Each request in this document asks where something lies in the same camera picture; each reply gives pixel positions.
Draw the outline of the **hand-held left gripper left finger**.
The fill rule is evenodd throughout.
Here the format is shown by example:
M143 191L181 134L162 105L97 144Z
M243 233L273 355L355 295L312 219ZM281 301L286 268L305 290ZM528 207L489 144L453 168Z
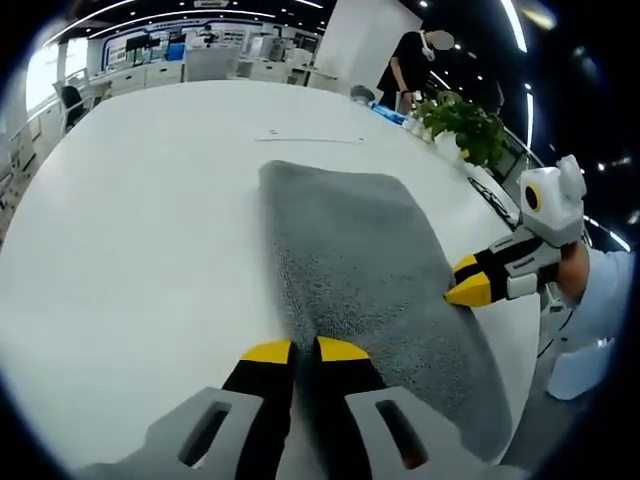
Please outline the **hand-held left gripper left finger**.
M248 350L220 388L206 387L147 429L141 448L78 479L274 479L291 425L296 346Z

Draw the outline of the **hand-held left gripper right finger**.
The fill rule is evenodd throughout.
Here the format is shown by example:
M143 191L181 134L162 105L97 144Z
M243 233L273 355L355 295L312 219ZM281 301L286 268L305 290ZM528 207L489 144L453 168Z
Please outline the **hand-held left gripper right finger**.
M315 338L314 430L331 479L527 479L462 444L459 429L404 387L389 387L359 346Z

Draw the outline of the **person's right hand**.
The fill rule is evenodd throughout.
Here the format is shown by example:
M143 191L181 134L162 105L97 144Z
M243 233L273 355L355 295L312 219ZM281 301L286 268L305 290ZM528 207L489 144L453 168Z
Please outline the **person's right hand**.
M561 248L561 259L555 266L552 279L568 306L575 307L580 303L587 289L591 264L599 254L600 251L582 241Z

